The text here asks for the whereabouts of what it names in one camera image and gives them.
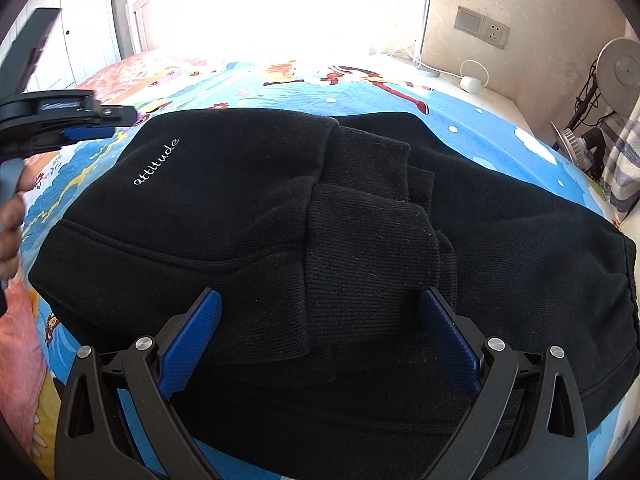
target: striped cloth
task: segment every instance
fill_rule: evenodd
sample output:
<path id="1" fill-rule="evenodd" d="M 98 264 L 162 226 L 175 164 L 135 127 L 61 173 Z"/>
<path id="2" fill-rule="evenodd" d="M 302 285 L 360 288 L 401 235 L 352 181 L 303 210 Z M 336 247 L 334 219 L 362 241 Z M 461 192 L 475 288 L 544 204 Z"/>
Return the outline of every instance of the striped cloth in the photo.
<path id="1" fill-rule="evenodd" d="M 631 118 L 615 114 L 600 127 L 607 143 L 600 186 L 622 222 L 640 201 L 640 101 Z"/>

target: blue gripper pad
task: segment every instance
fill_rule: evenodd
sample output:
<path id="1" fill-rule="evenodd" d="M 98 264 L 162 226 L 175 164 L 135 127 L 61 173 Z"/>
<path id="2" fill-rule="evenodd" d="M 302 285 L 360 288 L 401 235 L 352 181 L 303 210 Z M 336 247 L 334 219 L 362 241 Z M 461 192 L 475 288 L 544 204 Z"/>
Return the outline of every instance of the blue gripper pad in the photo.
<path id="1" fill-rule="evenodd" d="M 113 126 L 76 126 L 65 130 L 65 137 L 79 142 L 80 140 L 109 139 L 116 129 Z"/>
<path id="2" fill-rule="evenodd" d="M 475 400 L 482 389 L 480 359 L 430 290 L 420 295 L 418 316 L 451 385 Z"/>
<path id="3" fill-rule="evenodd" d="M 210 290 L 162 356 L 158 390 L 164 399 L 185 389 L 221 317 L 222 298 Z"/>

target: white cloud print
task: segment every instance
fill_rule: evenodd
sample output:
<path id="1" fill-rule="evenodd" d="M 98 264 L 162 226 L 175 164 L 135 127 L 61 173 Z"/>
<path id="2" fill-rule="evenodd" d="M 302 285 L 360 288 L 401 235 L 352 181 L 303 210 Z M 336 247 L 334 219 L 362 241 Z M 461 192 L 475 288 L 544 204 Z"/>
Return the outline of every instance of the white cloud print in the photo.
<path id="1" fill-rule="evenodd" d="M 516 137 L 518 137 L 522 141 L 525 148 L 527 148 L 529 151 L 541 156 L 547 162 L 550 162 L 554 166 L 558 165 L 558 162 L 553 156 L 553 153 L 551 153 L 551 150 L 545 144 L 537 140 L 529 132 L 526 132 L 525 130 L 522 130 L 520 128 L 516 128 Z"/>

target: black sweatshirt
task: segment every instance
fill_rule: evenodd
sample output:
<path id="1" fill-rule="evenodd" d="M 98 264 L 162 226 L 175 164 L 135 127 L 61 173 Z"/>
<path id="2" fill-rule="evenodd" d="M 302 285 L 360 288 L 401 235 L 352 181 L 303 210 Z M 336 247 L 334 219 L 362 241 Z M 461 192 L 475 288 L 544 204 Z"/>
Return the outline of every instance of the black sweatshirt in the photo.
<path id="1" fill-rule="evenodd" d="M 467 407 L 418 293 L 437 286 L 514 349 L 562 346 L 593 430 L 638 374 L 635 255 L 605 219 L 464 158 L 411 114 L 190 110 L 138 132 L 30 280 L 99 351 L 211 286 L 222 322 L 173 398 L 194 437 L 301 480 L 415 479 Z"/>

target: metal screw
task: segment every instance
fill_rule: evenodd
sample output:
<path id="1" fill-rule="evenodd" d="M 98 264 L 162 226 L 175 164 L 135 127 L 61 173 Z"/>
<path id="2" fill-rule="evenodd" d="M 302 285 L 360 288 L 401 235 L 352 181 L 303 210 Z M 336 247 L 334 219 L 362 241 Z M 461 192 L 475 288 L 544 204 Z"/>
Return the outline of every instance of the metal screw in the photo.
<path id="1" fill-rule="evenodd" d="M 89 357 L 90 353 L 91 353 L 91 347 L 90 346 L 81 346 L 78 349 L 78 352 L 76 352 L 76 355 L 79 358 L 84 359 L 85 357 Z"/>
<path id="2" fill-rule="evenodd" d="M 138 350 L 149 350 L 151 345 L 154 343 L 154 340 L 150 337 L 141 337 L 136 341 L 136 348 Z"/>
<path id="3" fill-rule="evenodd" d="M 492 337 L 491 339 L 489 339 L 488 345 L 491 350 L 495 350 L 496 352 L 502 352 L 506 347 L 504 341 L 497 337 Z"/>
<path id="4" fill-rule="evenodd" d="M 562 350 L 562 348 L 560 348 L 559 346 L 553 345 L 550 351 L 553 357 L 556 357 L 558 359 L 562 359 L 564 357 L 564 350 Z"/>

